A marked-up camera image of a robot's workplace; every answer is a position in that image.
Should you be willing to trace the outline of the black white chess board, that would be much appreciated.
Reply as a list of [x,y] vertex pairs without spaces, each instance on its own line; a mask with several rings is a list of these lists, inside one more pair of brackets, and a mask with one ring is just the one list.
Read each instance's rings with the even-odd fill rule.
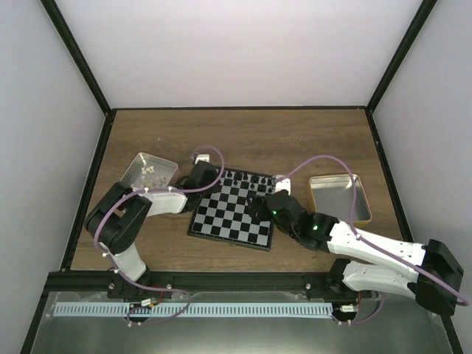
[[[226,171],[232,177],[226,177]],[[216,192],[201,199],[192,214],[187,234],[215,241],[225,241],[253,249],[269,251],[273,235],[271,221],[253,221],[249,216],[249,197],[270,195],[268,193],[270,175],[244,170],[226,169],[220,179]],[[257,190],[260,184],[265,190]]]

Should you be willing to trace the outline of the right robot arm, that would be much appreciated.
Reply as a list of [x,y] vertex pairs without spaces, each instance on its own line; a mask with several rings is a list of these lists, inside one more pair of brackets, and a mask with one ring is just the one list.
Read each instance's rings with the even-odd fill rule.
[[452,316],[456,307],[471,303],[459,291],[462,266],[438,240],[410,243],[366,232],[333,216],[307,211],[286,190],[250,196],[248,213],[256,220],[271,220],[306,249],[339,255],[327,279],[334,296],[351,291],[397,294],[442,316]]

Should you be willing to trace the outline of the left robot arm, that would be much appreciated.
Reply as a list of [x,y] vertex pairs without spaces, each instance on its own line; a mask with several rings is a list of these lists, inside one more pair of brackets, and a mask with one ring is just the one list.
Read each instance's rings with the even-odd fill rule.
[[139,255],[135,239],[146,218],[182,214],[195,210],[201,199],[214,192],[223,170],[209,162],[197,162],[188,176],[173,185],[134,190],[124,182],[115,183],[86,216],[84,229],[115,271],[125,280],[125,290],[136,298],[150,290],[148,267]]

